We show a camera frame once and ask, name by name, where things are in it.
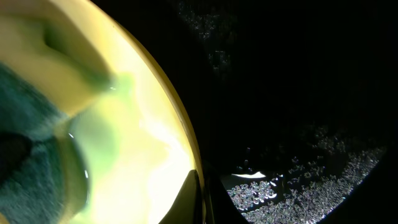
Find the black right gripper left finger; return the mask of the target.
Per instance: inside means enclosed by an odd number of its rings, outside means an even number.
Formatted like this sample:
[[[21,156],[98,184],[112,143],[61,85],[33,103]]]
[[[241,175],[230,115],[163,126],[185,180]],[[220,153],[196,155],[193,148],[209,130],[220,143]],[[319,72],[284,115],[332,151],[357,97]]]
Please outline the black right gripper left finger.
[[[191,170],[170,210],[159,224],[202,224],[201,188],[196,170]]]

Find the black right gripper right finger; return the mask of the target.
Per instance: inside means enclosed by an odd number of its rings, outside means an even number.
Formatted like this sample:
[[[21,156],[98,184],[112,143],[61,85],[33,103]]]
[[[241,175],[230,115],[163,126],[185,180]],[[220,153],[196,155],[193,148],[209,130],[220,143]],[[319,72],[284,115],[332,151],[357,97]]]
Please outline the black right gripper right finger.
[[[209,224],[249,224],[234,206],[220,175],[210,164],[205,164],[205,203]]]

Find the yellow plate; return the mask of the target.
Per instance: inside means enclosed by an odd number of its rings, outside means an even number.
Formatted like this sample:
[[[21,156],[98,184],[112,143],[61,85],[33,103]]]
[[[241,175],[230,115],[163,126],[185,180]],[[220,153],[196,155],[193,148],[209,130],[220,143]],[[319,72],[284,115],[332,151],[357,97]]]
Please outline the yellow plate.
[[[94,42],[112,79],[67,126],[87,198],[65,223],[159,223],[191,170],[203,189],[197,141],[158,63],[122,25],[92,5]]]

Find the green yellow scrub sponge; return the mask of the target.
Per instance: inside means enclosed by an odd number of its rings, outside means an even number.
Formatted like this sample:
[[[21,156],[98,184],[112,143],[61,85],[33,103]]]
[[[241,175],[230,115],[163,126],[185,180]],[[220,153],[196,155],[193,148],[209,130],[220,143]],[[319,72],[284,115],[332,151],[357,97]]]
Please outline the green yellow scrub sponge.
[[[67,126],[111,83],[88,1],[1,2],[1,222],[65,223],[87,185]]]

